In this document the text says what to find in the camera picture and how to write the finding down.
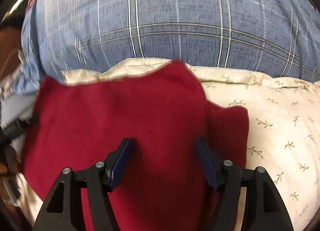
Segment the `red cloth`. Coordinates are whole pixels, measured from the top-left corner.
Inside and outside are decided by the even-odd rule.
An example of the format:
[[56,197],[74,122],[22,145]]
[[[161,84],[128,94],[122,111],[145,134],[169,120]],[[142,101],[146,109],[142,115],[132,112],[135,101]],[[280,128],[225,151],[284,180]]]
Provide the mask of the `red cloth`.
[[47,78],[35,112],[40,119],[27,134],[23,173],[43,200],[63,168],[89,168],[122,138],[137,140],[110,194],[121,231],[197,230],[210,209],[197,137],[207,137],[223,158],[245,167],[247,110],[208,102],[180,62],[142,77],[74,87]]

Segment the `red towel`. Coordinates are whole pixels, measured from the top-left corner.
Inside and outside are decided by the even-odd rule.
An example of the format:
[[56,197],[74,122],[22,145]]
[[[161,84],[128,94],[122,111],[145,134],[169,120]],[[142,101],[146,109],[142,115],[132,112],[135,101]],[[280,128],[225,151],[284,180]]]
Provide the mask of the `red towel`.
[[121,231],[197,230],[211,208],[195,154],[197,137],[245,167],[247,110],[208,102],[180,62],[146,76],[74,87],[47,78],[35,112],[40,120],[27,134],[23,173],[42,200],[63,168],[89,168],[122,138],[137,140],[122,181],[110,194]]

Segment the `cream floral bedsheet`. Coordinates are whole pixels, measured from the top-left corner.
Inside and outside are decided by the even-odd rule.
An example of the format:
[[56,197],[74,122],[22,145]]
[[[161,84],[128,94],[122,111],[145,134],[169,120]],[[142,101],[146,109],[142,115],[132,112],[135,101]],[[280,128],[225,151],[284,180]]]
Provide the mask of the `cream floral bedsheet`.
[[[65,72],[69,85],[136,76],[168,59],[126,59],[105,73]],[[302,231],[320,206],[320,82],[271,78],[246,70],[187,67],[200,80],[207,98],[223,107],[241,105],[249,113],[247,168],[265,167],[288,209],[294,230]],[[39,198],[32,204],[35,219]],[[239,201],[237,230],[245,203]]]

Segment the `plaid pattern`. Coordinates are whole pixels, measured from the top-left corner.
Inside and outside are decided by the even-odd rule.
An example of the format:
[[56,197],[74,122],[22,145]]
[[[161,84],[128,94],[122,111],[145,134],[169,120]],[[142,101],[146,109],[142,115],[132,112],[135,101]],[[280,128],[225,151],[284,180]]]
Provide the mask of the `plaid pattern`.
[[15,82],[34,92],[44,74],[99,72],[129,57],[320,80],[320,14],[308,0],[37,0],[26,13],[27,62]]

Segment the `silver screw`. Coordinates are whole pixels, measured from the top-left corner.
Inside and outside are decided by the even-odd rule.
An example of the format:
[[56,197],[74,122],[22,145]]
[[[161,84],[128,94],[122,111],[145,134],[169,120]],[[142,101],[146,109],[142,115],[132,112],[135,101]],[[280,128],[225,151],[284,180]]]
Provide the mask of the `silver screw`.
[[260,173],[264,173],[264,172],[266,171],[266,169],[265,169],[264,167],[261,167],[261,166],[259,166],[259,167],[257,168],[257,170],[258,170]]
[[65,168],[65,169],[63,169],[63,174],[68,174],[68,173],[70,173],[70,168]]
[[226,165],[227,167],[230,167],[233,165],[232,161],[226,159],[224,162],[223,162],[224,165]]
[[96,163],[96,167],[97,168],[102,168],[104,166],[104,162],[103,161],[98,161],[97,163]]

